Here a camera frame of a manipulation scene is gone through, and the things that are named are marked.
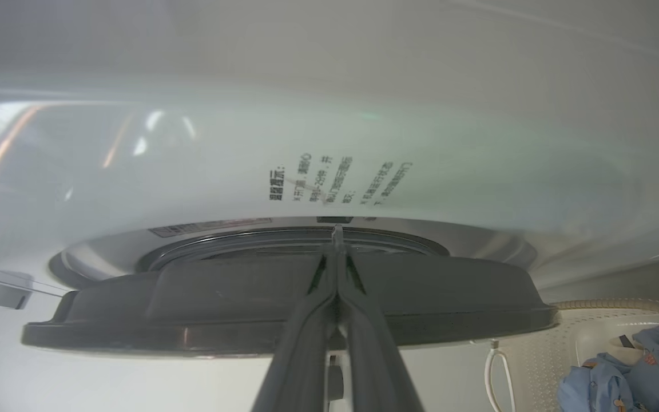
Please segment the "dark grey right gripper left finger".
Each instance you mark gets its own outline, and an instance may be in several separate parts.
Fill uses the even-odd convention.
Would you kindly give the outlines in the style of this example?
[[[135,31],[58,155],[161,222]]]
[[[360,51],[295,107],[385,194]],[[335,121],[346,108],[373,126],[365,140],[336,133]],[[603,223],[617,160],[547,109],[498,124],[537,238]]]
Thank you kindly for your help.
[[[325,411],[327,348],[337,329],[339,227],[291,314],[253,411]]]

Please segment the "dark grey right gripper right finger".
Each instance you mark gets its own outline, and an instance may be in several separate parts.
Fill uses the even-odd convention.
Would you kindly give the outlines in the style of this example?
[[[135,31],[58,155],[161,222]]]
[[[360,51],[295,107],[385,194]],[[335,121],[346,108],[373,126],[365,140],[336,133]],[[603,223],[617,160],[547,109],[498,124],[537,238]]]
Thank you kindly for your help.
[[[353,411],[423,411],[387,321],[355,267],[338,227],[340,330],[350,357]]]

